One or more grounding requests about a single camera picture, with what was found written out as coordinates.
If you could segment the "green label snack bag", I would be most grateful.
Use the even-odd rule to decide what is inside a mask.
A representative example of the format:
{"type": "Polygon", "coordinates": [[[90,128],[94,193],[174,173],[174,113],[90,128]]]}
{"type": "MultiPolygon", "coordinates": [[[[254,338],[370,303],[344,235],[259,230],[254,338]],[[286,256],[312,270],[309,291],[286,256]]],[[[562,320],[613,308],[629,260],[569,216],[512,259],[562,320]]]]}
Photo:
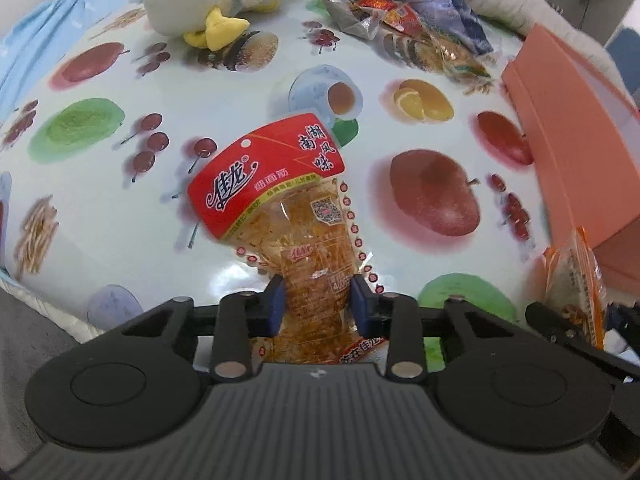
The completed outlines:
{"type": "Polygon", "coordinates": [[[466,47],[434,35],[418,39],[406,35],[383,32],[381,47],[392,61],[424,72],[445,75],[460,84],[490,84],[491,74],[477,62],[466,47]]]}

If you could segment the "fruit print tablecloth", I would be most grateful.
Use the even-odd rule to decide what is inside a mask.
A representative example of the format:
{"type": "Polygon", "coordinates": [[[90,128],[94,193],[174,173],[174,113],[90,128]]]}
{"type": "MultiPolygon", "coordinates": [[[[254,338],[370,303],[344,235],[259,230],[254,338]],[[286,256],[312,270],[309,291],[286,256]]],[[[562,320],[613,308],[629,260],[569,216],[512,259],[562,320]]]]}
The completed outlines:
{"type": "Polygon", "coordinates": [[[283,0],[228,29],[208,50],[128,4],[1,102],[1,284],[77,340],[275,275],[286,311],[256,363],[383,362],[346,309],[354,275],[517,321],[564,242],[520,63],[563,168],[636,158],[612,58],[544,0],[283,0]]]}

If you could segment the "blue crumpled bag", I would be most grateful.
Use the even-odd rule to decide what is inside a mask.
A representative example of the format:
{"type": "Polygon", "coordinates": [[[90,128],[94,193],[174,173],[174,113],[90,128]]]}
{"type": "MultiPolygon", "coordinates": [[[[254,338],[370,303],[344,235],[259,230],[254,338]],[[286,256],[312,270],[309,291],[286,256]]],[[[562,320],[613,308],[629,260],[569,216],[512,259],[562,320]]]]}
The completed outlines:
{"type": "Polygon", "coordinates": [[[425,24],[456,38],[472,54],[482,56],[494,50],[478,16],[464,0],[428,0],[411,6],[425,24]]]}

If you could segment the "silver white snack bag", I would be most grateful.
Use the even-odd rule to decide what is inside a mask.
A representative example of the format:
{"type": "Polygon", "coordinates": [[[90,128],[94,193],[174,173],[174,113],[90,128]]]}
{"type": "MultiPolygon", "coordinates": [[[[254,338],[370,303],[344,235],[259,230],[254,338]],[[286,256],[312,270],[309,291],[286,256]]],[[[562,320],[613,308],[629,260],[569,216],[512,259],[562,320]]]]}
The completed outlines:
{"type": "Polygon", "coordinates": [[[360,6],[355,0],[321,0],[341,32],[358,39],[375,40],[385,11],[360,6]]]}

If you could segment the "orange snack bag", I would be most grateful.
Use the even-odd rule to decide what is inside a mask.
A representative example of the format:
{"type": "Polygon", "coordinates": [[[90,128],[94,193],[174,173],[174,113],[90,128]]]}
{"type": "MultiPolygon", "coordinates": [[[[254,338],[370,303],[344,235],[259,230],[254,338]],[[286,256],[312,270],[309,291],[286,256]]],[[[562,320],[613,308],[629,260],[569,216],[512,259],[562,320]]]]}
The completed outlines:
{"type": "Polygon", "coordinates": [[[547,306],[603,350],[606,287],[585,229],[575,228],[563,246],[548,247],[542,258],[547,306]]]}

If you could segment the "blue chair back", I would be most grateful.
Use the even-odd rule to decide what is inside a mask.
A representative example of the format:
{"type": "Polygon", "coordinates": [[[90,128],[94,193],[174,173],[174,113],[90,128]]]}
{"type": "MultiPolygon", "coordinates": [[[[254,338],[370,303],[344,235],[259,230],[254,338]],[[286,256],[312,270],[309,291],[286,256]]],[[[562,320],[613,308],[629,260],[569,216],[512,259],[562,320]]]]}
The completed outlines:
{"type": "Polygon", "coordinates": [[[608,42],[606,50],[623,77],[630,91],[639,85],[640,72],[640,38],[632,28],[621,28],[608,42]]]}

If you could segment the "red spicy strips snack bag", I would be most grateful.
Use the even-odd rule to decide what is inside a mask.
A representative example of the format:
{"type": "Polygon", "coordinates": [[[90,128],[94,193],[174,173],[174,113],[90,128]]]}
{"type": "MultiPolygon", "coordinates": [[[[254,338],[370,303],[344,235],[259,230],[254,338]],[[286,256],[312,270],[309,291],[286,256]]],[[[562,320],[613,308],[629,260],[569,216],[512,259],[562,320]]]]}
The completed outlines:
{"type": "Polygon", "coordinates": [[[347,310],[350,280],[372,272],[342,175],[340,147],[311,112],[244,134],[188,186],[213,238],[285,282],[280,332],[250,343],[259,362],[347,364],[380,348],[347,310]]]}

